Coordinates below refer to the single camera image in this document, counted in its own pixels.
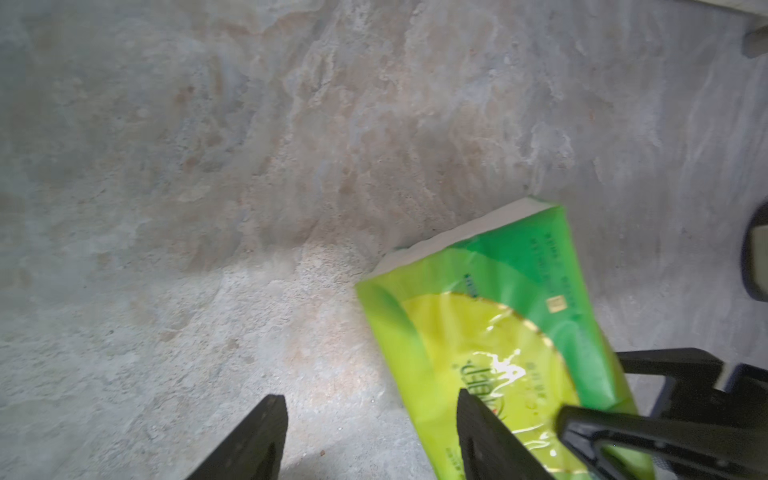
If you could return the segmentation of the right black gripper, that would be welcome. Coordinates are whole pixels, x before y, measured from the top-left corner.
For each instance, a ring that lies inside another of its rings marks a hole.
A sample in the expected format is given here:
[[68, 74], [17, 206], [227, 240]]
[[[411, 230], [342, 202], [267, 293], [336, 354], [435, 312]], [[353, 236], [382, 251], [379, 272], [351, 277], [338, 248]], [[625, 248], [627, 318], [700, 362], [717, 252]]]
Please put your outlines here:
[[681, 479], [767, 476], [767, 372], [737, 365], [723, 389], [723, 361], [696, 348], [620, 352], [628, 374], [660, 376], [664, 386], [650, 415], [565, 406], [560, 442], [600, 479], [630, 479], [616, 447], [663, 460]]

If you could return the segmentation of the green tissue pack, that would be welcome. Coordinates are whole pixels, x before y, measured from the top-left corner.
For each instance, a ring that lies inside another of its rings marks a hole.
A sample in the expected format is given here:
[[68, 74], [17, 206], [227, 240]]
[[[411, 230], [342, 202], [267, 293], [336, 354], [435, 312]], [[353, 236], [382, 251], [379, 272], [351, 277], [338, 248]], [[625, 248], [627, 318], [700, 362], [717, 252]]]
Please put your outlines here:
[[464, 477], [461, 390], [558, 479], [589, 477], [556, 436], [561, 407], [636, 412], [560, 205], [527, 197], [394, 251], [356, 293], [440, 479]]

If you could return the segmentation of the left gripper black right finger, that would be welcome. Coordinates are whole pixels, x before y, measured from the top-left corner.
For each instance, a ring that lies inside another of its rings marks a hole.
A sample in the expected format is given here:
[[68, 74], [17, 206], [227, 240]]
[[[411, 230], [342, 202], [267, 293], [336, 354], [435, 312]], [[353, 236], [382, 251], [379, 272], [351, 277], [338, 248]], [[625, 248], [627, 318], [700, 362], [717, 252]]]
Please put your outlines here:
[[456, 422], [466, 479], [553, 479], [486, 404], [466, 389], [459, 392]]

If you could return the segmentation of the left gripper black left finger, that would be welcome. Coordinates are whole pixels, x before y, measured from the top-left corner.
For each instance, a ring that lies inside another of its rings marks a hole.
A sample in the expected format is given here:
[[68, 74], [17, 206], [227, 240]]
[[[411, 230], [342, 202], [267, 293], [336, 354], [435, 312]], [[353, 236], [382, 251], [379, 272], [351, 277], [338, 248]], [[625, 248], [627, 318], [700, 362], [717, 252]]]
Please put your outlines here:
[[187, 479], [277, 480], [287, 429], [285, 397], [269, 394]]

